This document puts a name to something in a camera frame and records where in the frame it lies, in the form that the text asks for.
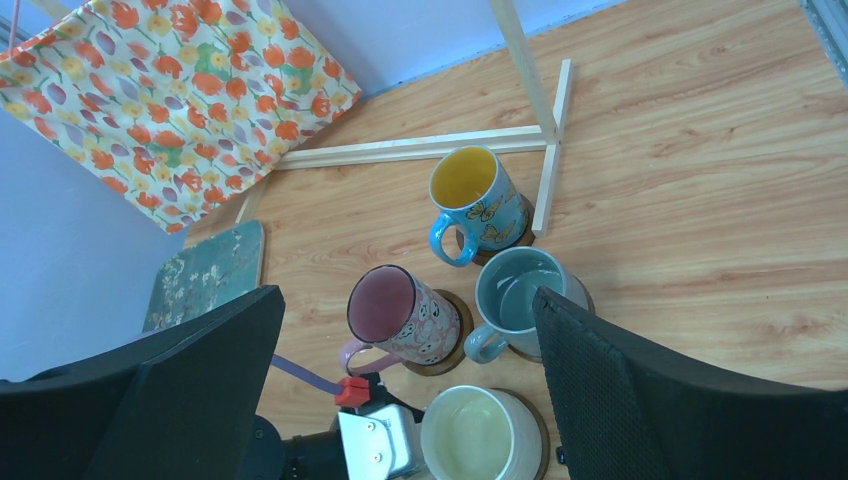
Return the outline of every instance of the mug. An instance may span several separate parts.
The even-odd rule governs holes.
[[[525,355],[540,357],[533,297],[542,286],[589,308],[583,286],[550,253],[514,247],[492,257],[477,277],[474,296],[483,324],[465,339],[468,358],[489,363],[510,345]]]
[[[458,148],[442,158],[430,176],[430,199],[441,210],[430,229],[430,248],[455,267],[468,265],[478,249],[512,245],[527,228],[521,195],[498,157],[485,147]],[[458,258],[442,248],[442,236],[453,225],[465,242]]]
[[[339,364],[348,375],[379,372],[403,361],[439,363],[460,334],[453,304],[397,265],[382,265],[359,279],[347,303],[347,323],[355,338],[342,347]],[[389,354],[351,369],[351,358],[372,347]]]
[[[438,480],[533,480],[542,432],[530,410],[505,392],[449,388],[427,407],[421,449]]]

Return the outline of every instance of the pink string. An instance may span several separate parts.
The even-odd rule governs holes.
[[[15,0],[15,13],[12,14],[12,29],[9,31],[9,56],[15,48],[15,36],[18,34],[18,15],[21,13],[21,0]]]

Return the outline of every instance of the pink patterned mug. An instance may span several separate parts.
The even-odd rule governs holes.
[[[453,304],[397,265],[382,265],[359,279],[347,303],[347,323],[355,338],[342,347],[339,364],[348,375],[400,362],[439,363],[454,350],[460,333]],[[354,355],[373,347],[389,354],[350,367]]]

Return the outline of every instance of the floral fabric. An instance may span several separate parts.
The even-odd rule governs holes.
[[[0,102],[168,232],[359,99],[281,0],[94,0],[0,55]]]

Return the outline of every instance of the wooden frame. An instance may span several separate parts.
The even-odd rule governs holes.
[[[68,9],[56,0],[30,1],[55,20],[61,19],[68,13]],[[512,61],[521,76],[521,83],[527,91],[530,105],[536,114],[537,125],[295,150],[285,154],[276,168],[289,170],[439,158],[463,145],[482,145],[495,153],[544,150],[545,160],[539,182],[539,196],[536,199],[536,213],[531,228],[537,237],[547,235],[571,96],[573,76],[571,60],[562,62],[556,98],[551,106],[513,0],[489,0],[489,5],[506,40]],[[235,223],[242,223],[254,217],[267,183],[267,179],[264,179],[245,192]]]

